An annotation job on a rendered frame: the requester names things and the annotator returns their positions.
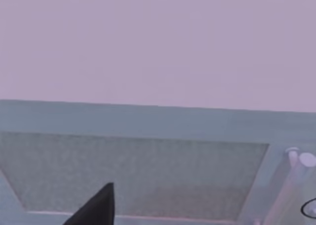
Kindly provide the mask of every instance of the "metal frame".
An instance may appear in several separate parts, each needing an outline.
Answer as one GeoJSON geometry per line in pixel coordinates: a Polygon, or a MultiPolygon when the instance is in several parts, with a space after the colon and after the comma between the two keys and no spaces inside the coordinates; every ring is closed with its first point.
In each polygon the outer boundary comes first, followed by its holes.
{"type": "MultiPolygon", "coordinates": [[[[2,132],[269,144],[238,221],[118,216],[118,225],[259,224],[271,206],[271,201],[264,202],[271,189],[270,182],[280,175],[280,165],[288,160],[285,149],[296,146],[309,151],[316,145],[315,113],[0,100],[0,119],[2,132]]],[[[59,225],[70,216],[26,212],[3,174],[0,174],[0,189],[0,225],[59,225]]]]}

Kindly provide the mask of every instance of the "black cable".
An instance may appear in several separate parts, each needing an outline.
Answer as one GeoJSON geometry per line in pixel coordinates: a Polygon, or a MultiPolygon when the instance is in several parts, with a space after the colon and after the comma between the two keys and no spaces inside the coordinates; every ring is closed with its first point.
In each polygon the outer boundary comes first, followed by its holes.
{"type": "Polygon", "coordinates": [[[305,207],[306,207],[309,203],[314,202],[314,201],[316,201],[316,198],[307,201],[307,202],[304,203],[304,204],[302,205],[302,207],[301,207],[301,214],[303,214],[305,217],[310,218],[310,219],[316,219],[316,217],[313,217],[313,216],[311,216],[311,215],[308,215],[307,213],[305,213],[304,210],[305,210],[305,207]]]}

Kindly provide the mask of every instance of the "black object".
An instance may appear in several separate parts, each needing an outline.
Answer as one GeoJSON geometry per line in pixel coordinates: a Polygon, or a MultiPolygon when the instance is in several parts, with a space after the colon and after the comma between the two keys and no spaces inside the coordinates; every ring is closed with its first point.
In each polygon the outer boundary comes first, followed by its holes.
{"type": "Polygon", "coordinates": [[[106,184],[63,225],[113,225],[115,217],[114,184],[106,184]]]}
{"type": "Polygon", "coordinates": [[[316,219],[316,216],[311,216],[311,215],[309,215],[309,214],[305,211],[305,209],[307,208],[307,206],[308,206],[310,203],[312,203],[312,202],[314,202],[314,201],[316,201],[316,198],[307,201],[307,202],[304,203],[304,204],[302,205],[302,207],[301,207],[301,213],[302,213],[305,217],[310,218],[310,219],[316,219]]]}

